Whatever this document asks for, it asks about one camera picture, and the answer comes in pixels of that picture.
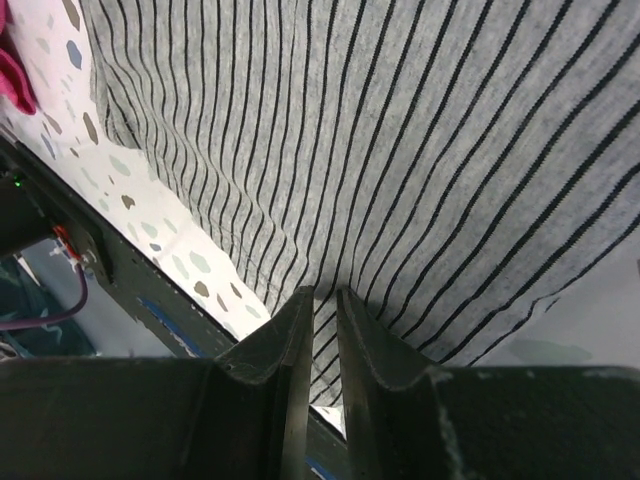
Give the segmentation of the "pink folded cloth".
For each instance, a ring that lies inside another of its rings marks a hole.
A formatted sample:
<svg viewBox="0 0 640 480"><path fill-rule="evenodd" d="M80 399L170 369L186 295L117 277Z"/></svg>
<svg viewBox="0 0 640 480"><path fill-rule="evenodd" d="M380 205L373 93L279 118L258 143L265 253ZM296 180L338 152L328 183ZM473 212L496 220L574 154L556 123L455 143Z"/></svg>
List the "pink folded cloth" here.
<svg viewBox="0 0 640 480"><path fill-rule="evenodd" d="M1 1L1 96L19 112L33 116L37 102L31 83L8 31L12 17L8 2Z"/></svg>

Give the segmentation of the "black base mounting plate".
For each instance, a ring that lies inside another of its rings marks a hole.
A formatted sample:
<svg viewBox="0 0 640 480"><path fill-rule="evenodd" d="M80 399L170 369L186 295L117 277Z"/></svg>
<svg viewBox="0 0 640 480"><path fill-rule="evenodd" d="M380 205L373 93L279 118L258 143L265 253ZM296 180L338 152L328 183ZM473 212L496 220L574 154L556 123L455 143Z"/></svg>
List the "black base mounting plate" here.
<svg viewBox="0 0 640 480"><path fill-rule="evenodd" d="M170 350L167 358L214 359L235 340L166 274L67 186L26 146L1 144L1 251L59 237L81 270ZM344 442L309 407L301 479L346 479Z"/></svg>

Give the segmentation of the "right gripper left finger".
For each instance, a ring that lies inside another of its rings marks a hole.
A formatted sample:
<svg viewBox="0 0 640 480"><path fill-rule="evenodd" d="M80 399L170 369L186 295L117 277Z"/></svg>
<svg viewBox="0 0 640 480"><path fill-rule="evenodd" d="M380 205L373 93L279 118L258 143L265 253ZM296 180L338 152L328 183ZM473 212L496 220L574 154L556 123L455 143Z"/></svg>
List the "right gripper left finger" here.
<svg viewBox="0 0 640 480"><path fill-rule="evenodd" d="M313 293L214 358L1 366L5 479L301 479Z"/></svg>

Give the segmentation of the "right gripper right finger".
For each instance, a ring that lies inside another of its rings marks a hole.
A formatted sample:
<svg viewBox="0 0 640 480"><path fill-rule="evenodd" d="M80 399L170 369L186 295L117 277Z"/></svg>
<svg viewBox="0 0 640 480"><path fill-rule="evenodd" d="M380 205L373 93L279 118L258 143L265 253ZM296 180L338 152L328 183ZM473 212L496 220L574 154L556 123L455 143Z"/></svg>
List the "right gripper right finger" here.
<svg viewBox="0 0 640 480"><path fill-rule="evenodd" d="M346 438L357 479L635 479L639 373L437 365L337 296Z"/></svg>

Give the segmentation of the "grey striped underwear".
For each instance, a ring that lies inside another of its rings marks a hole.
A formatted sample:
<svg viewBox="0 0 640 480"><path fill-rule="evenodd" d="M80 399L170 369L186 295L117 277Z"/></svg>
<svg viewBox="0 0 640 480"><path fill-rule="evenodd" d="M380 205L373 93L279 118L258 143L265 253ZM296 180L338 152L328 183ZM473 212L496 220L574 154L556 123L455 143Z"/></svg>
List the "grey striped underwear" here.
<svg viewBox="0 0 640 480"><path fill-rule="evenodd" d="M639 226L635 1L84 1L91 88L270 311L471 366Z"/></svg>

